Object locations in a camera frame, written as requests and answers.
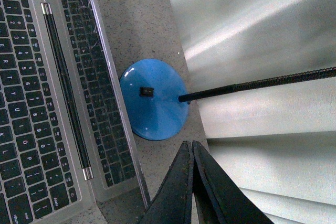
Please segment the laptop keyboard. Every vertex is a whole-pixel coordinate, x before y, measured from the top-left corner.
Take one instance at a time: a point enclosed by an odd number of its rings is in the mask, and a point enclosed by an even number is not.
[[[31,223],[77,201],[29,8],[0,0],[1,224]]]
[[[108,187],[135,176],[89,0],[61,0],[73,58]]]

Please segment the white curtain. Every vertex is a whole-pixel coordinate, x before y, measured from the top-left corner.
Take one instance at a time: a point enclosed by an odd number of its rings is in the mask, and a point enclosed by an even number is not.
[[[336,66],[336,0],[171,0],[193,90]],[[212,155],[275,223],[336,223],[335,78],[199,100]]]

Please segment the laptop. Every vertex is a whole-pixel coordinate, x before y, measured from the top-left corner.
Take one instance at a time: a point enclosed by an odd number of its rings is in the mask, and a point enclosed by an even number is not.
[[[0,223],[59,223],[139,188],[97,0],[0,0]]]

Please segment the blue lamp base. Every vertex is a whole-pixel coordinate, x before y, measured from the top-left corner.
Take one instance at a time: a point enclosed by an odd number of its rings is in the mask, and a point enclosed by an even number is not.
[[[181,130],[189,105],[178,97],[187,90],[170,65],[156,59],[140,60],[123,73],[120,86],[135,134],[158,141]]]

